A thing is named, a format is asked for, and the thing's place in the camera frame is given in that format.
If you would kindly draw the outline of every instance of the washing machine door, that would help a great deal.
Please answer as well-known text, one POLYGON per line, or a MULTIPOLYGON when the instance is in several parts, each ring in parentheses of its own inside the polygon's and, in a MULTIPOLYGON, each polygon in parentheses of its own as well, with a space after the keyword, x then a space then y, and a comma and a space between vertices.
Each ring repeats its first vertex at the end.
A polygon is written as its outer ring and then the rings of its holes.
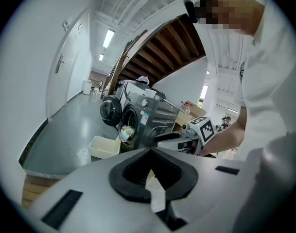
POLYGON ((122 118, 122 107, 119 99, 115 96, 107 96, 100 105, 100 116, 106 125, 118 125, 122 118))

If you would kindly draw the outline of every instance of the window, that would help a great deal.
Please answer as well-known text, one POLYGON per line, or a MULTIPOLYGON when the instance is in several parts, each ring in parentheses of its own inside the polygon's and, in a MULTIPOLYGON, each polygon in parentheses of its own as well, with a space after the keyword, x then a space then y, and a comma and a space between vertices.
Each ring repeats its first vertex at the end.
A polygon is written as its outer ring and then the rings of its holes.
POLYGON ((199 107, 202 108, 202 105, 203 105, 203 102, 204 102, 204 98, 206 96, 206 93, 207 93, 207 89, 208 89, 208 85, 204 85, 203 86, 203 89, 202 89, 202 93, 201 93, 201 96, 200 96, 200 101, 198 102, 198 105, 199 107))
POLYGON ((202 90, 200 99, 202 99, 202 100, 205 99, 205 96, 206 96, 206 93, 207 93, 207 89, 208 89, 208 85, 203 86, 203 90, 202 90))

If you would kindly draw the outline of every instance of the gray floor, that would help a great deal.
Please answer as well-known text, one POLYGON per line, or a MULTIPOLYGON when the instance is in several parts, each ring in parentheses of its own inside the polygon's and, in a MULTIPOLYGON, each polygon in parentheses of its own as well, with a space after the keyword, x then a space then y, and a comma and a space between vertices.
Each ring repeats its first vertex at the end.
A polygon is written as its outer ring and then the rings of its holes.
POLYGON ((118 136, 117 130, 101 120, 100 103, 99 96, 80 94, 64 106, 36 140, 23 168, 67 175, 89 163, 87 148, 96 135, 109 139, 118 136))

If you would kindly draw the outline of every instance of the person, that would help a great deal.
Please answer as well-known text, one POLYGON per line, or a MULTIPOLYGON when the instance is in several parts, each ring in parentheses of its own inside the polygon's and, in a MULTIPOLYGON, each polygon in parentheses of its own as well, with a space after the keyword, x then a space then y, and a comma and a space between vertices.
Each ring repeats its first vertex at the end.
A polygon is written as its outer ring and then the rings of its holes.
POLYGON ((98 89, 101 91, 101 87, 103 86, 103 81, 101 80, 99 85, 98 85, 98 89))
POLYGON ((226 129, 229 126, 229 123, 227 122, 228 118, 230 118, 230 117, 225 116, 224 118, 222 118, 222 124, 220 125, 218 132, 226 129))
POLYGON ((217 133, 205 146, 202 156, 239 146, 235 159, 263 148, 286 135, 280 109, 273 100, 275 90, 296 67, 296 35, 272 0, 201 0, 207 22, 223 24, 253 38, 247 59, 240 66, 241 85, 236 102, 241 106, 236 122, 217 133))
POLYGON ((226 117, 226 123, 227 123, 227 127, 231 125, 231 117, 229 116, 226 117))

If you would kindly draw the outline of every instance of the white door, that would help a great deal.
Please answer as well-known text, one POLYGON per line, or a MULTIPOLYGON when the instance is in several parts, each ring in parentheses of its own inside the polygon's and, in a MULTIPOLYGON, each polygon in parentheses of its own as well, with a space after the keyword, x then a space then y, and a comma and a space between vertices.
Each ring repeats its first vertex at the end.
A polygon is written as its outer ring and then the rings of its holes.
POLYGON ((82 21, 86 24, 86 15, 83 15, 70 31, 51 68, 46 94, 48 118, 51 118, 67 103, 70 78, 82 43, 80 39, 82 21))

